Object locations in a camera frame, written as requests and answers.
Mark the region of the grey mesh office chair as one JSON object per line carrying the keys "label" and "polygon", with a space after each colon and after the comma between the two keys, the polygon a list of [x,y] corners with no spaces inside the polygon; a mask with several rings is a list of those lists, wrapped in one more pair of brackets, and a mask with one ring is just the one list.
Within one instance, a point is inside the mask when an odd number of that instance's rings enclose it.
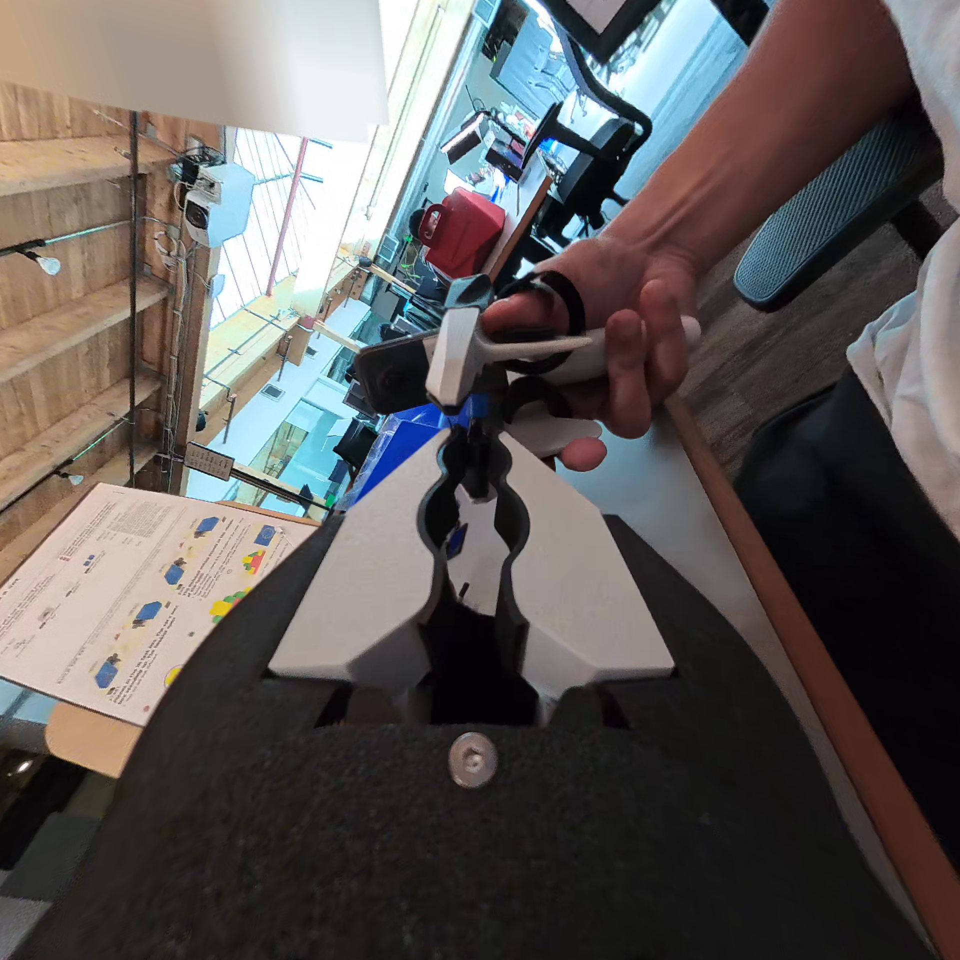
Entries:
{"label": "grey mesh office chair", "polygon": [[778,311],[886,224],[924,260],[944,228],[921,196],[943,171],[940,142],[914,96],[762,224],[734,272],[737,294]]}

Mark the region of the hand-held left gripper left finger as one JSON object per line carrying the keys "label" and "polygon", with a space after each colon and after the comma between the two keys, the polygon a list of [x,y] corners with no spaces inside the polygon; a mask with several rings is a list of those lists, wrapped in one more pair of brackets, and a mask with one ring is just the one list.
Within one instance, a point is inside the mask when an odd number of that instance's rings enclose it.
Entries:
{"label": "hand-held left gripper left finger", "polygon": [[427,723],[433,690],[424,630],[451,598],[447,541],[459,522],[460,429],[443,429],[348,509],[269,670],[385,694]]}

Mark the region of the red tote bag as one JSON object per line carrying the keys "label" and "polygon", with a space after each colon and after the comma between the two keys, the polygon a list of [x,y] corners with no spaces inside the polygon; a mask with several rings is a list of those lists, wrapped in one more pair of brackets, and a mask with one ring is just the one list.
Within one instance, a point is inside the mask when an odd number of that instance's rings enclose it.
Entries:
{"label": "red tote bag", "polygon": [[449,281],[482,272],[506,223],[506,211],[480,194],[457,187],[424,210],[416,238],[425,261]]}

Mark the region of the black lego connector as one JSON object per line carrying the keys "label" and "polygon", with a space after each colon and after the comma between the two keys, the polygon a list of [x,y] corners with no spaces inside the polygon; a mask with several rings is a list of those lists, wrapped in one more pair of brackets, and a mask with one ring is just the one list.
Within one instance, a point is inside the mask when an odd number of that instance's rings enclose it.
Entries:
{"label": "black lego connector", "polygon": [[496,497],[491,481],[494,439],[481,419],[470,422],[466,433],[465,468],[461,486],[473,502],[486,503]]}

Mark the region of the black framed tag sign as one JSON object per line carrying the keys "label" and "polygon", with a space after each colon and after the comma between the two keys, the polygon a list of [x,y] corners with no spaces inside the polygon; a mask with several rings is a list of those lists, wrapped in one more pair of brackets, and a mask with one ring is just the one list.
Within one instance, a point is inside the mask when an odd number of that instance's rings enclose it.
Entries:
{"label": "black framed tag sign", "polygon": [[606,64],[659,1],[542,1],[570,40]]}

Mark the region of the blue plastic bin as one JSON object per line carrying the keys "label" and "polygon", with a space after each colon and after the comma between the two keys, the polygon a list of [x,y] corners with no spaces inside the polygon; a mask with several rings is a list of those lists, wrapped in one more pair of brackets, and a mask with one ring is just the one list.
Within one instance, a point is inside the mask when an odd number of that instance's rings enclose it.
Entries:
{"label": "blue plastic bin", "polygon": [[467,402],[459,414],[447,415],[433,404],[427,403],[388,414],[366,456],[366,461],[350,490],[340,498],[337,509],[349,510],[444,429],[468,426],[471,409],[472,403]]}

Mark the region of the instruction sheet on wooden board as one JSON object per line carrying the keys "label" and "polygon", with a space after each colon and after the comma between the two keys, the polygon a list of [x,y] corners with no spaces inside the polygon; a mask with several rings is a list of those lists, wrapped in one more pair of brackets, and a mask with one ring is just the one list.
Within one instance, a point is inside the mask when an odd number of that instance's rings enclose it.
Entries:
{"label": "instruction sheet on wooden board", "polygon": [[2,685],[53,701],[53,756],[118,778],[203,641],[318,527],[98,484],[2,579]]}

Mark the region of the person's right hand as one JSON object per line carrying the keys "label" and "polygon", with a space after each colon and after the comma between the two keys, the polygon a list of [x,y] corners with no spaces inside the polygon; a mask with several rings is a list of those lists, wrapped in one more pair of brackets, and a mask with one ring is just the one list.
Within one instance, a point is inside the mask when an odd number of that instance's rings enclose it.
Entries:
{"label": "person's right hand", "polygon": [[689,371],[683,318],[696,309],[693,261],[676,246],[609,227],[533,272],[565,276],[581,297],[586,326],[605,330],[604,373],[565,389],[575,417],[622,439],[641,438]]}

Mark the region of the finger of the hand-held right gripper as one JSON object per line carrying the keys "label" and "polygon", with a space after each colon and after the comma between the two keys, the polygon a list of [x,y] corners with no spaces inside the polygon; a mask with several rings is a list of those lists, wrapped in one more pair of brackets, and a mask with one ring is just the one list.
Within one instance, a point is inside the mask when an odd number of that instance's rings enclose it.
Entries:
{"label": "finger of the hand-held right gripper", "polygon": [[478,306],[455,307],[443,315],[424,381],[428,400],[443,412],[458,412],[474,384],[481,315]]}

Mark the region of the person's right forearm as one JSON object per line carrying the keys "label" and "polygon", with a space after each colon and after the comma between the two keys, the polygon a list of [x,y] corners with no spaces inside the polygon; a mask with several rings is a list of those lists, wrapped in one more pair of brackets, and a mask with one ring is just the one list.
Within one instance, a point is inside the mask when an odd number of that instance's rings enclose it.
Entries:
{"label": "person's right forearm", "polygon": [[776,2],[728,85],[603,236],[703,274],[913,90],[882,2]]}

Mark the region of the black light panel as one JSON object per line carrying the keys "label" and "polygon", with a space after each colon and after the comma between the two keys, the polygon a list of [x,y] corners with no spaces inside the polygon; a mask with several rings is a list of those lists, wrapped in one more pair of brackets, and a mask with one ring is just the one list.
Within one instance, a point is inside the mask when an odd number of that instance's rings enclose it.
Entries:
{"label": "black light panel", "polygon": [[478,110],[443,141],[439,150],[446,158],[448,165],[459,162],[484,142],[489,131],[490,120],[491,114],[487,110]]}

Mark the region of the person's dark trousers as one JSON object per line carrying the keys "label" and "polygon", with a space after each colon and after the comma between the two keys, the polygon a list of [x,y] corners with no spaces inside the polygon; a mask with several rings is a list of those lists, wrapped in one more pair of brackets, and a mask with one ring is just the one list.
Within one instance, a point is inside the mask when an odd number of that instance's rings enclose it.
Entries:
{"label": "person's dark trousers", "polygon": [[754,432],[734,489],[957,868],[958,540],[850,369]]}

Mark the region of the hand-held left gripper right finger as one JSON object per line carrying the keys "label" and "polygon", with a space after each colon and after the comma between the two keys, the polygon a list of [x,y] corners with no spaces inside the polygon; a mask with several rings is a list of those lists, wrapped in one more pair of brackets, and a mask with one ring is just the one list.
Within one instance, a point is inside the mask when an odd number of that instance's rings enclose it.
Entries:
{"label": "hand-held left gripper right finger", "polygon": [[670,677],[674,658],[601,511],[507,433],[492,444],[490,483],[508,550],[498,653],[534,691],[536,722],[570,690]]}

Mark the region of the white ceiling projector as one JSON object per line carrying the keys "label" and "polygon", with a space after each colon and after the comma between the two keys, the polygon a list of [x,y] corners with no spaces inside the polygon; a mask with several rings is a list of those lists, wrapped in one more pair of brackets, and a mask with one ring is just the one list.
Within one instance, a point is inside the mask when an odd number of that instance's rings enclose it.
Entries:
{"label": "white ceiling projector", "polygon": [[257,183],[253,172],[237,163],[202,163],[189,156],[174,167],[186,187],[183,213],[194,241],[213,249],[246,231]]}

